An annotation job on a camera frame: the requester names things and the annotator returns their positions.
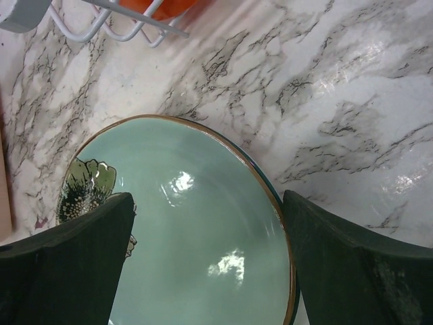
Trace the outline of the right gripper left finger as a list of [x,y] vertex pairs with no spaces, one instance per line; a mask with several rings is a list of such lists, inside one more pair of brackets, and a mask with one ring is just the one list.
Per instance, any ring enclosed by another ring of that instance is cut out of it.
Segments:
[[2,324],[107,324],[135,219],[133,197],[1,247]]

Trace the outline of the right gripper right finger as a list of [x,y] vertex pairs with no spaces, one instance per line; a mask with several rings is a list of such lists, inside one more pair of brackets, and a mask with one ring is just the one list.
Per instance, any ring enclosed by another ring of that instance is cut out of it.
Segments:
[[311,324],[432,323],[432,249],[368,230],[291,190],[283,220]]

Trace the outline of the light green round plate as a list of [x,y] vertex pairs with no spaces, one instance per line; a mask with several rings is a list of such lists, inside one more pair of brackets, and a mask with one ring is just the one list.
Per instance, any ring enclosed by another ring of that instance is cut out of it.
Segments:
[[247,154],[173,116],[134,116],[72,159],[63,223],[128,192],[135,222],[111,324],[292,324],[300,290],[281,201]]

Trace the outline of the orange bowl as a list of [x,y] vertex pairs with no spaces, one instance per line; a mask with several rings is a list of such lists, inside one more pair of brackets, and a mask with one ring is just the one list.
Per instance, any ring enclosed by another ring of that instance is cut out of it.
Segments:
[[[198,0],[163,1],[152,14],[152,18],[158,21],[163,21],[177,17],[195,5],[197,2]],[[123,7],[143,14],[152,4],[152,0],[120,0],[119,4]]]

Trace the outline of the white bowl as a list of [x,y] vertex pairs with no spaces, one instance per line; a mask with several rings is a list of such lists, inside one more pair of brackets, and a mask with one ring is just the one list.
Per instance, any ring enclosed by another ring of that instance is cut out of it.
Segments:
[[52,0],[1,0],[1,29],[27,33],[36,28]]

